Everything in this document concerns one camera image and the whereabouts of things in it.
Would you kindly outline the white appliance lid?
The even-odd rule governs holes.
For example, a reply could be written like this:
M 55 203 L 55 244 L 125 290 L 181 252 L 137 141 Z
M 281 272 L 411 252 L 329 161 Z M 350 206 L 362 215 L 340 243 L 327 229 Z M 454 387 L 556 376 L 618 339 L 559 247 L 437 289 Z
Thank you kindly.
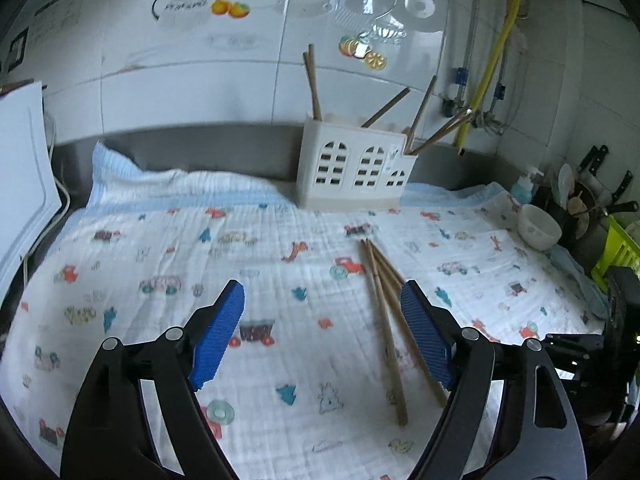
M 61 208 L 44 128 L 39 81 L 1 98 L 1 293 L 23 258 Z

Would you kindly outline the teal soap pump bottle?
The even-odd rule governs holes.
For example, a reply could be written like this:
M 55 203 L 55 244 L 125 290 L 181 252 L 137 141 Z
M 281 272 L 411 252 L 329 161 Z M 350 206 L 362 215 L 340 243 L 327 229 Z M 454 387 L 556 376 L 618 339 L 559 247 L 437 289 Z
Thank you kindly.
M 534 166 L 528 166 L 524 174 L 518 177 L 514 185 L 510 188 L 510 194 L 519 204 L 529 204 L 533 198 L 536 180 L 540 179 L 544 173 Z

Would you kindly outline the white cartoon print cloth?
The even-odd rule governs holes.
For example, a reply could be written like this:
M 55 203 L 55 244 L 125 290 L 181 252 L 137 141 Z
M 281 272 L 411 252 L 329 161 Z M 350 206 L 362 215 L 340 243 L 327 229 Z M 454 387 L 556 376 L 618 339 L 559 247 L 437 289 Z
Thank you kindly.
M 92 164 L 88 204 L 32 276 L 1 358 L 2 401 L 51 468 L 100 343 L 152 340 L 235 280 L 244 313 L 198 402 L 236 473 L 406 478 L 440 407 L 396 335 L 398 425 L 366 238 L 491 340 L 602 330 L 576 282 L 522 241 L 518 203 L 495 183 L 411 183 L 397 208 L 317 212 L 239 174 L 144 171 L 103 145 Z

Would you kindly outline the green plastic basket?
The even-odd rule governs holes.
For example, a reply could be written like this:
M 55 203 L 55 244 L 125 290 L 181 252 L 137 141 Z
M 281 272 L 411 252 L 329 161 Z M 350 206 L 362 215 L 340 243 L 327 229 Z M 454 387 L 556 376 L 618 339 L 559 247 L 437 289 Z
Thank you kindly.
M 638 243 L 615 220 L 608 217 L 608 235 L 603 252 L 591 270 L 591 277 L 601 292 L 608 292 L 608 269 L 611 266 L 629 268 L 639 275 L 640 248 Z

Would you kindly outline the white house-shaped utensil holder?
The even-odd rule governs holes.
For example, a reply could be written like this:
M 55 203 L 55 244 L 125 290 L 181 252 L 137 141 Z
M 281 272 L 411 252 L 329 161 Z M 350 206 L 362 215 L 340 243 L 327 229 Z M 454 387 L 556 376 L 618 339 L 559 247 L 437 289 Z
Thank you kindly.
M 361 128 L 332 116 L 304 123 L 296 205 L 313 211 L 397 208 L 416 155 L 401 132 Z

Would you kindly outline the black utensil crock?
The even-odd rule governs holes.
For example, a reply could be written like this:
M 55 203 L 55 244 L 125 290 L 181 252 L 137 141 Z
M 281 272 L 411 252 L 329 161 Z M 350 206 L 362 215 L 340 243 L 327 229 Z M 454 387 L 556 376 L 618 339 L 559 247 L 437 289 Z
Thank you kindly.
M 576 169 L 562 166 L 559 173 L 552 174 L 550 181 L 534 194 L 533 204 L 550 214 L 562 230 L 559 245 L 574 255 L 601 220 L 614 214 L 639 212 L 636 200 L 620 200 L 634 180 L 632 172 L 626 172 L 613 193 L 600 185 L 597 173 L 608 154 L 606 144 L 593 145 Z

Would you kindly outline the white ceramic bowl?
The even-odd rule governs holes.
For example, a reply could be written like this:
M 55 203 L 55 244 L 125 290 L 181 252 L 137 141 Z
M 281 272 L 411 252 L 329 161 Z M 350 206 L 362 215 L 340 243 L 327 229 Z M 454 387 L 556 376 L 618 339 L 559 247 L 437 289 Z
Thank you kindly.
M 560 240 L 562 229 L 550 214 L 525 204 L 518 213 L 518 234 L 529 247 L 546 252 Z

